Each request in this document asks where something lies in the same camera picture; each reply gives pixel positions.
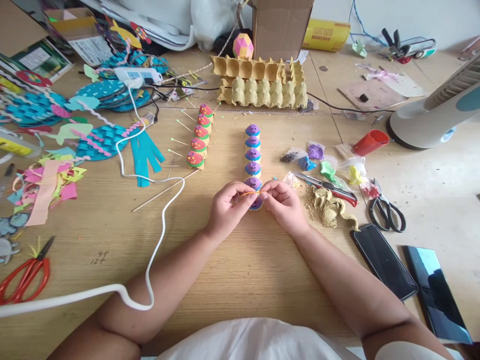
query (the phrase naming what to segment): black phone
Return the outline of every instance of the black phone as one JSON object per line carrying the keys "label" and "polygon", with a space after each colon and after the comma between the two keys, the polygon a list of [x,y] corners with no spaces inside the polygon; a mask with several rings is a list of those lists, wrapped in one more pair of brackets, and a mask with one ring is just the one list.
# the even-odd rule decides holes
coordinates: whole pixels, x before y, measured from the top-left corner
{"label": "black phone", "polygon": [[418,298],[426,322],[438,338],[472,344],[434,250],[402,246],[406,263],[420,286]]}
{"label": "black phone", "polygon": [[350,233],[371,272],[401,301],[415,295],[419,287],[380,229],[370,223]]}

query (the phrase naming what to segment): white cable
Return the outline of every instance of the white cable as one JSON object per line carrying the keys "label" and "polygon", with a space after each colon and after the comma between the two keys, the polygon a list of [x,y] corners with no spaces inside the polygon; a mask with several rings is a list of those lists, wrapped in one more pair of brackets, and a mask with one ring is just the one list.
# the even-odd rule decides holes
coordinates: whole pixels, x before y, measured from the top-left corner
{"label": "white cable", "polygon": [[92,297],[97,296],[97,295],[111,293],[111,292],[117,292],[120,295],[123,302],[127,306],[129,306],[129,307],[131,307],[135,310],[147,311],[147,310],[150,310],[154,306],[155,299],[154,299],[154,291],[152,289],[152,284],[150,283],[150,268],[152,267],[152,263],[154,262],[155,256],[157,255],[157,251],[160,247],[160,244],[162,243],[162,240],[164,239],[164,235],[165,235],[165,211],[170,206],[170,204],[183,191],[183,189],[185,187],[185,179],[182,178],[182,177],[170,177],[170,178],[167,178],[165,180],[155,181],[155,180],[152,180],[148,177],[137,175],[137,174],[129,174],[129,175],[125,174],[124,158],[122,157],[122,153],[119,150],[119,144],[123,143],[125,141],[128,141],[128,140],[130,140],[134,137],[137,137],[142,132],[144,132],[146,127],[147,127],[145,122],[139,116],[139,113],[137,112],[137,106],[135,104],[135,100],[134,100],[134,97],[132,95],[132,90],[131,90],[130,87],[128,88],[128,93],[130,94],[130,98],[131,98],[131,101],[133,103],[133,108],[135,110],[135,115],[141,121],[141,123],[143,124],[143,127],[135,135],[123,138],[123,139],[117,141],[116,144],[115,144],[115,148],[118,151],[118,156],[120,157],[120,172],[121,172],[121,175],[124,176],[124,177],[136,177],[136,178],[146,179],[146,180],[148,180],[152,183],[164,183],[164,182],[167,182],[167,181],[170,181],[170,180],[181,180],[182,181],[180,190],[175,194],[174,197],[172,197],[170,199],[169,202],[167,202],[167,204],[165,205],[165,207],[161,211],[161,235],[160,235],[160,239],[158,240],[158,242],[156,244],[155,250],[153,250],[150,261],[149,261],[148,266],[147,266],[146,271],[145,271],[145,282],[146,282],[146,288],[148,290],[148,295],[150,297],[150,304],[149,305],[143,305],[141,303],[133,301],[130,298],[129,293],[127,291],[127,288],[124,285],[122,285],[122,284],[111,284],[111,285],[105,285],[105,286],[97,287],[97,288],[94,288],[94,289],[91,289],[91,290],[76,292],[76,293],[73,293],[73,294],[70,294],[70,295],[51,297],[51,298],[43,299],[43,300],[27,301],[27,302],[21,302],[21,303],[10,304],[10,305],[3,305],[3,306],[0,306],[0,318],[6,318],[6,317],[9,317],[9,316],[12,316],[12,315],[18,315],[18,314],[30,313],[30,312],[34,312],[34,311],[38,311],[38,310],[43,310],[43,309],[54,308],[54,307],[57,307],[57,306],[60,306],[60,305],[75,303],[75,302],[80,301],[80,300],[85,300],[85,299],[92,298]]}

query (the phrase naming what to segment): red handle scissors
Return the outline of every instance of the red handle scissors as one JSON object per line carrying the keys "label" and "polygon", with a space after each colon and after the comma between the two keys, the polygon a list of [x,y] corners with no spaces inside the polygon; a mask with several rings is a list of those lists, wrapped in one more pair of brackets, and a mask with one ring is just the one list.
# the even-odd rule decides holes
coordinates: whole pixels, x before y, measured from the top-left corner
{"label": "red handle scissors", "polygon": [[[0,285],[0,305],[5,305],[8,303],[23,303],[27,301],[31,301],[35,299],[44,289],[45,285],[47,285],[47,282],[49,281],[50,277],[50,261],[49,259],[45,258],[47,255],[47,252],[50,249],[50,246],[52,245],[52,242],[54,241],[55,236],[52,236],[50,240],[45,244],[43,249],[40,251],[37,257],[28,259],[25,261],[21,266],[19,266],[14,272],[12,272],[5,280]],[[38,274],[38,272],[43,268],[43,278],[41,280],[40,286],[38,289],[35,291],[35,293],[30,296],[27,299],[23,299],[25,291],[27,291],[27,288],[29,285],[32,283],[33,279],[35,276]],[[9,286],[10,282],[23,270],[25,270],[25,273],[23,273],[23,276],[20,279],[20,282],[18,283],[18,286],[16,287],[15,291],[13,294],[8,298],[5,299],[5,292],[7,291],[7,287]]]}

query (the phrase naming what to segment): hand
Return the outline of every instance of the hand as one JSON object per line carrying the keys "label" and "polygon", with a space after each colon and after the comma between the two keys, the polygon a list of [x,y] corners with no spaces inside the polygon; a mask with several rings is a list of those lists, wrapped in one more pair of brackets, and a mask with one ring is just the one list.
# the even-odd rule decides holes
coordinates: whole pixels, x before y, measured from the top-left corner
{"label": "hand", "polygon": [[259,196],[263,204],[292,237],[302,236],[310,229],[302,213],[300,199],[290,186],[283,181],[270,180],[261,187],[260,191]]}
{"label": "hand", "polygon": [[258,197],[250,186],[240,181],[232,181],[223,187],[213,197],[210,209],[210,219],[203,229],[212,239],[225,240],[237,227],[240,219]]}

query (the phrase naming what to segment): pen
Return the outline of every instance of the pen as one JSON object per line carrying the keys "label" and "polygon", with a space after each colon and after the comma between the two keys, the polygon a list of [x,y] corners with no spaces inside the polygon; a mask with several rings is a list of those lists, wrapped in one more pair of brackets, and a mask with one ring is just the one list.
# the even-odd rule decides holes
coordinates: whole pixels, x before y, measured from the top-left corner
{"label": "pen", "polygon": [[12,176],[15,170],[15,164],[11,163],[5,171],[5,175],[3,175],[3,178],[0,180],[0,200],[4,196],[5,189],[7,188],[7,183],[8,179]]}

